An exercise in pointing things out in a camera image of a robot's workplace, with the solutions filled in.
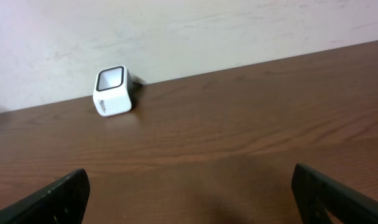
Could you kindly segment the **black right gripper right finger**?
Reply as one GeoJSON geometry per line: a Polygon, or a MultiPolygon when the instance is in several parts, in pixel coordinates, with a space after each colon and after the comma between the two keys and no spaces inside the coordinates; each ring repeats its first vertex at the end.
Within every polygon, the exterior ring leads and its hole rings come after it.
{"type": "Polygon", "coordinates": [[[331,223],[331,213],[342,223],[378,224],[378,201],[305,164],[295,166],[291,188],[303,223],[331,223]]]}

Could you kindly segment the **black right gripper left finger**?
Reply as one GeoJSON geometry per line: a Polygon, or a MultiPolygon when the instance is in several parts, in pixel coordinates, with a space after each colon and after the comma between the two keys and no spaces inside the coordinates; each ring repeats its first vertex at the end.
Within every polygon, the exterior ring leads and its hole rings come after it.
{"type": "Polygon", "coordinates": [[[90,196],[84,169],[77,169],[0,210],[0,223],[81,224],[90,196]]]}

